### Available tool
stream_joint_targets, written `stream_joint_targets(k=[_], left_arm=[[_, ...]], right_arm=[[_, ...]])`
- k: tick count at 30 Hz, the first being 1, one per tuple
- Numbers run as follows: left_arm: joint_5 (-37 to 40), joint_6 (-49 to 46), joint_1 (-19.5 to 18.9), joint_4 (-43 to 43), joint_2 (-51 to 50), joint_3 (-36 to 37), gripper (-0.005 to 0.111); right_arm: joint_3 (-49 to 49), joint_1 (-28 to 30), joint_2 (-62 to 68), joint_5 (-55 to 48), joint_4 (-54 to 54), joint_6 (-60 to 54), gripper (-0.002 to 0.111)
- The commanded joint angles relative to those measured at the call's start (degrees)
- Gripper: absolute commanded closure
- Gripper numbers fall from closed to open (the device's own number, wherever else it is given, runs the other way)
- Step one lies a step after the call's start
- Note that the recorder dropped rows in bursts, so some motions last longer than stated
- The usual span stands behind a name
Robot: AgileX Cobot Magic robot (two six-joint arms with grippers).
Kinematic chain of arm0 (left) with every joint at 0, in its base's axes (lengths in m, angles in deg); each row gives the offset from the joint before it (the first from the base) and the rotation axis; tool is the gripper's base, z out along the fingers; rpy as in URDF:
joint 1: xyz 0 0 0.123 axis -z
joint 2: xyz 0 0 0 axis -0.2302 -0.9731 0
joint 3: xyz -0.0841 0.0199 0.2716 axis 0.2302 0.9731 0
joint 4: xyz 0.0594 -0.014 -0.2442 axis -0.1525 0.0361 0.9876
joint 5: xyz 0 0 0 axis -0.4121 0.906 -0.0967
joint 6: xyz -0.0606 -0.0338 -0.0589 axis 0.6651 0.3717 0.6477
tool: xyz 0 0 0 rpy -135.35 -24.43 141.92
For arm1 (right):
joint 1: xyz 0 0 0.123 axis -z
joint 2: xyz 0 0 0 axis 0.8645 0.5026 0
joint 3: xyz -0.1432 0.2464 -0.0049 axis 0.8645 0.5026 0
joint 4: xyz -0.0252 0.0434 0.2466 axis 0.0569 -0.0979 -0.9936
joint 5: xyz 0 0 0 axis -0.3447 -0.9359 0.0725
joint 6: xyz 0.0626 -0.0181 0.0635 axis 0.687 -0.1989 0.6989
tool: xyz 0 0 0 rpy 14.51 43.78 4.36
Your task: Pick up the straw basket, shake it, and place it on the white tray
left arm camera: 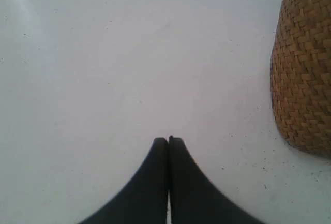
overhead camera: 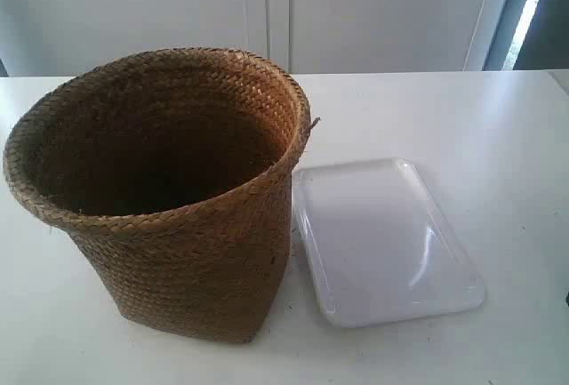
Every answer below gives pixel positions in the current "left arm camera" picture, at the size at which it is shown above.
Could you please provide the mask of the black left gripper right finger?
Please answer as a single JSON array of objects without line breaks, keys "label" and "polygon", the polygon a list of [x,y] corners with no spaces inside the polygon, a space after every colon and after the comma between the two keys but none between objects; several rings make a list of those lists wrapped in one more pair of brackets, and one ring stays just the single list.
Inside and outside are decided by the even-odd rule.
[{"label": "black left gripper right finger", "polygon": [[169,137],[169,174],[172,223],[261,223],[222,194],[174,136]]}]

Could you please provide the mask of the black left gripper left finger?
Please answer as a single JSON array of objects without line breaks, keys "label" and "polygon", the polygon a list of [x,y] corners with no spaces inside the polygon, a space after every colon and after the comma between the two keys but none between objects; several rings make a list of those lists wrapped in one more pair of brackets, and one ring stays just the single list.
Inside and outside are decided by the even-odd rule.
[{"label": "black left gripper left finger", "polygon": [[166,223],[168,151],[167,140],[155,138],[146,158],[130,181],[82,223]]}]

